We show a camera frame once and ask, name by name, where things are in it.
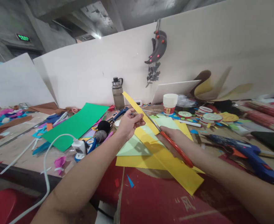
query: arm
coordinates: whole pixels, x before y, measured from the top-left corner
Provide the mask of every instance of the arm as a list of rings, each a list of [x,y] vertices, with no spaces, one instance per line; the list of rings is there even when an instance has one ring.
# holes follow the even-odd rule
[[[160,128],[183,150],[194,166],[227,188],[260,223],[274,223],[274,185],[207,154],[180,130]],[[157,138],[174,156],[179,157],[161,135]]]
[[[106,169],[137,127],[145,125],[142,114],[123,116],[117,132],[76,164],[54,188],[32,220],[35,223],[72,223],[88,203]]]

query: scissor blade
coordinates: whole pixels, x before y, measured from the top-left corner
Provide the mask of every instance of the scissor blade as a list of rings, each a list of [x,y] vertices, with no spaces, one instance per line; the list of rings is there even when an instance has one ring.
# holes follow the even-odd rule
[[[150,118],[150,116],[148,116],[148,114],[144,110],[142,110],[142,111],[150,119],[150,121],[156,126],[156,128],[159,130],[159,132],[161,132],[160,127]]]

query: hand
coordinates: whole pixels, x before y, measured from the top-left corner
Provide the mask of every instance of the hand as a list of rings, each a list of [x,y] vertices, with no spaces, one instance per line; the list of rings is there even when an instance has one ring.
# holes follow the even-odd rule
[[[187,136],[185,136],[181,130],[171,129],[164,126],[160,126],[160,129],[161,131],[164,131],[166,135],[168,135],[168,137],[177,144],[178,147],[180,147],[180,149],[190,158],[193,163],[193,160],[200,157],[199,154],[203,152],[202,149],[193,141],[191,141]],[[174,157],[183,160],[178,152],[163,136],[157,134],[156,137],[166,146],[166,148],[173,154]]]
[[[145,125],[143,114],[132,114],[134,109],[128,109],[123,115],[116,133],[121,134],[128,141],[133,137],[135,129]]]

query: scissors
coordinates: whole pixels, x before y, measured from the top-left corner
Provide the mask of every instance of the scissors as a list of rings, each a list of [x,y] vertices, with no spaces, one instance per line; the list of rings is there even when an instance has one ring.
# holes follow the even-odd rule
[[[184,163],[190,167],[193,168],[193,163],[192,161],[189,159],[189,157],[187,157],[183,151],[180,149],[180,147],[178,147],[177,144],[175,144],[174,141],[172,141],[171,138],[168,137],[168,135],[166,135],[165,132],[161,131],[160,127],[150,118],[150,116],[148,116],[147,113],[145,113],[145,115],[150,119],[150,121],[156,126],[156,128],[159,130],[160,134],[170,143],[170,145],[173,146],[173,148],[178,152],[178,154],[183,158]]]

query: red scissors handle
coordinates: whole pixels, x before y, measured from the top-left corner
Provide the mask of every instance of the red scissors handle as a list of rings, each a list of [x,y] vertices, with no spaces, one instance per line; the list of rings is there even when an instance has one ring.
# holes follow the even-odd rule
[[[173,148],[175,148],[178,154],[183,158],[184,163],[188,167],[193,168],[192,161],[189,159],[189,157],[186,156],[186,154],[183,153],[183,151],[175,144],[175,142],[173,142],[171,138],[169,138],[168,135],[166,135],[165,132],[161,131],[160,134],[173,146]]]

